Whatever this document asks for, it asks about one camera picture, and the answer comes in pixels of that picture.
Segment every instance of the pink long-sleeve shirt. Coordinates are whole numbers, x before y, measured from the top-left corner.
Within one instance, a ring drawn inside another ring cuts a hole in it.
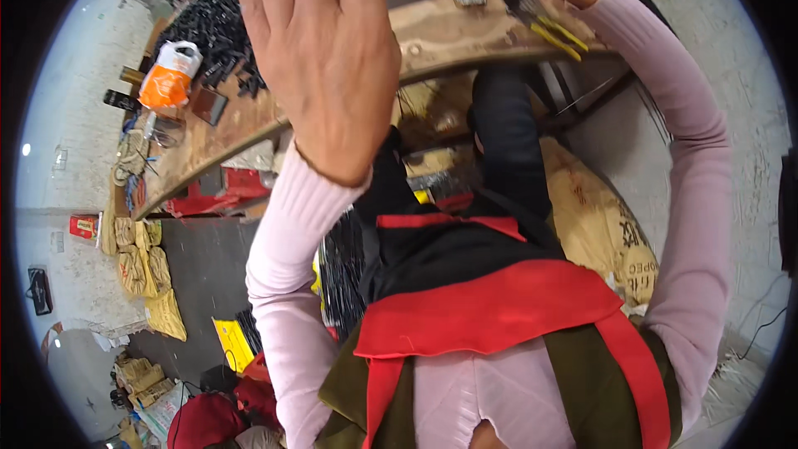
[[[675,138],[668,236],[645,326],[676,371],[682,422],[697,419],[717,361],[729,302],[730,150],[726,121],[683,45],[637,0],[598,0],[575,12],[615,47],[648,87]],[[312,447],[330,416],[318,389],[337,354],[310,291],[323,236],[365,186],[315,173],[292,146],[252,243],[246,284],[277,415],[288,447]],[[574,447],[542,339],[479,355],[417,357],[414,420],[419,449],[465,448],[482,419],[508,447]]]

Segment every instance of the orange plastic bag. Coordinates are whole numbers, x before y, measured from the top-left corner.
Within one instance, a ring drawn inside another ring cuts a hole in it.
[[[149,109],[179,107],[188,102],[192,79],[202,55],[193,42],[167,42],[158,52],[139,90],[139,102]]]

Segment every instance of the dark floor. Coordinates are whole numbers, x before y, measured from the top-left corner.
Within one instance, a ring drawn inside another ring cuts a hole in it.
[[[199,385],[203,371],[224,362],[211,318],[233,320],[249,306],[244,267],[258,223],[193,218],[164,220],[163,226],[161,247],[187,340],[141,332],[130,336],[128,351],[160,364],[169,378]]]

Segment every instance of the dark pants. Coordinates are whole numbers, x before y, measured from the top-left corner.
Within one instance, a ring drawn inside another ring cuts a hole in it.
[[[524,70],[516,65],[482,68],[474,80],[468,121],[484,148],[484,189],[512,200],[545,221],[552,212],[552,203]],[[377,245],[377,216],[406,214],[417,205],[396,151],[399,141],[397,130],[392,129],[374,160],[371,187],[354,203],[363,226],[366,261],[371,260]],[[426,208],[436,211],[434,205]],[[508,212],[477,196],[475,204],[463,213],[464,217],[472,215],[503,217]]]

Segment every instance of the pink sleeve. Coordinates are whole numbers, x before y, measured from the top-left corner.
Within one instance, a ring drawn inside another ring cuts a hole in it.
[[[700,414],[717,363],[731,297],[726,117],[684,46],[638,0],[598,0],[576,14],[624,57],[675,138],[668,235],[645,325],[668,351],[687,430]]]
[[[321,301],[310,291],[311,264],[324,235],[366,187],[331,183],[291,143],[250,248],[246,287],[288,447],[313,447],[330,417],[318,389],[337,345],[322,323]]]

